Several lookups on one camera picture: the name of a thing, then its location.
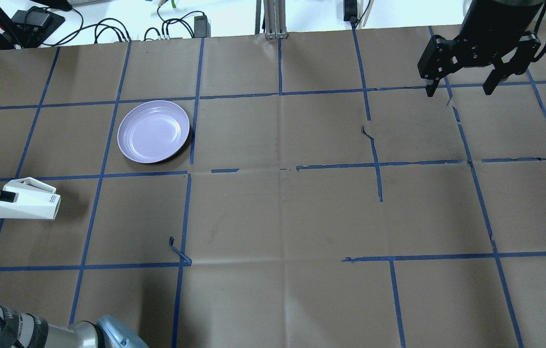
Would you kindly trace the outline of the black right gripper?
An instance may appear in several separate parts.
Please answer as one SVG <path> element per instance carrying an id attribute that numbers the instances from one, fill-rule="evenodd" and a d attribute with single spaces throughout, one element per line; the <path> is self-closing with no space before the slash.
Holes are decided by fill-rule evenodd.
<path id="1" fill-rule="evenodd" d="M 459 34 L 452 40 L 430 37 L 419 58 L 419 76 L 426 95 L 433 97 L 439 82 L 462 68 L 493 66 L 483 83 L 485 95 L 534 61 L 541 42 L 529 26 L 541 4 L 470 4 Z"/>

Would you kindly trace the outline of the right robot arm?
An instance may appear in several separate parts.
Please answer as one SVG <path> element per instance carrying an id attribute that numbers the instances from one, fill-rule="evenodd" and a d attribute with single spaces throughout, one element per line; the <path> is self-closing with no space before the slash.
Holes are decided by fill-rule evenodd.
<path id="1" fill-rule="evenodd" d="M 483 83 L 486 95 L 510 75 L 523 74 L 546 53 L 537 36 L 545 13 L 546 0 L 472 0 L 458 35 L 433 35 L 419 58 L 426 95 L 462 68 L 494 67 Z"/>

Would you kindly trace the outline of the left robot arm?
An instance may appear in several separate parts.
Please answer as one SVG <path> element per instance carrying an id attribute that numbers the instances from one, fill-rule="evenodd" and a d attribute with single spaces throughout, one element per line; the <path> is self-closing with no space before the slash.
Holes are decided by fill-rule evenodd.
<path id="1" fill-rule="evenodd" d="M 60 203 L 51 185 L 32 177 L 11 180 L 0 189 L 0 218 L 54 220 Z M 0 305 L 0 348 L 144 347 L 133 330 L 109 315 L 64 327 Z"/>

